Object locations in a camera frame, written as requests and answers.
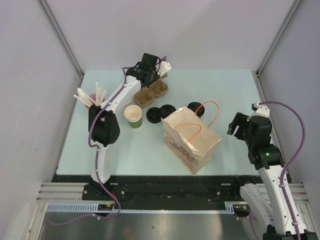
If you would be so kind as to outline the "single cardboard cup carrier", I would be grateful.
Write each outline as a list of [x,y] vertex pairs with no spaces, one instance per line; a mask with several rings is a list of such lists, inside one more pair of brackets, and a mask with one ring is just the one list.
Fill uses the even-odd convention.
[[162,76],[159,78],[159,80],[161,81],[161,80],[163,80],[163,79],[165,79],[165,78],[167,78],[167,77],[168,77],[168,74],[165,73],[164,75],[162,75]]

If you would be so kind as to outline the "black cup lid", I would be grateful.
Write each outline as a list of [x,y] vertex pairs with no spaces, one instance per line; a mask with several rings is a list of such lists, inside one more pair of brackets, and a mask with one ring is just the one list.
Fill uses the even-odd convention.
[[188,104],[187,108],[196,113],[196,115],[204,115],[205,107],[200,102],[191,102]]
[[159,115],[162,119],[165,119],[175,111],[176,111],[176,108],[173,105],[164,104],[159,109]]

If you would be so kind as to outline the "paper takeout bag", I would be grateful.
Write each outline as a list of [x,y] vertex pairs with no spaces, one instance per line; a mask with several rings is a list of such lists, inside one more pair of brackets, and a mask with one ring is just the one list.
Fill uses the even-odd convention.
[[222,140],[197,113],[184,106],[162,120],[165,147],[193,176],[213,158]]

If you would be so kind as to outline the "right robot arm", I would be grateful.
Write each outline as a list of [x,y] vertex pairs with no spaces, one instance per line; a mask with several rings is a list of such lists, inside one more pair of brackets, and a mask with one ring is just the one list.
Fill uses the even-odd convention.
[[271,143],[271,132],[271,121],[261,115],[238,112],[228,125],[227,134],[245,142],[249,161],[263,181],[268,200],[254,183],[237,183],[230,188],[230,194],[237,201],[244,199],[259,223],[265,226],[262,239],[316,240],[317,234],[309,231],[303,222],[287,178],[282,175],[285,163],[279,148]]

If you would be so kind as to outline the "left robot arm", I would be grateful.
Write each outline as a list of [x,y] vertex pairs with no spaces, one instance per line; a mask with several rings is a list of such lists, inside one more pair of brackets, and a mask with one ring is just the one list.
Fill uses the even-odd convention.
[[167,57],[144,53],[141,61],[134,66],[123,67],[124,80],[107,100],[98,106],[91,106],[88,110],[88,145],[96,148],[92,179],[97,182],[93,194],[100,200],[110,196],[111,188],[104,184],[110,176],[111,146],[120,136],[120,126],[117,115],[131,101],[133,96],[143,87],[150,87],[163,74],[161,68]]

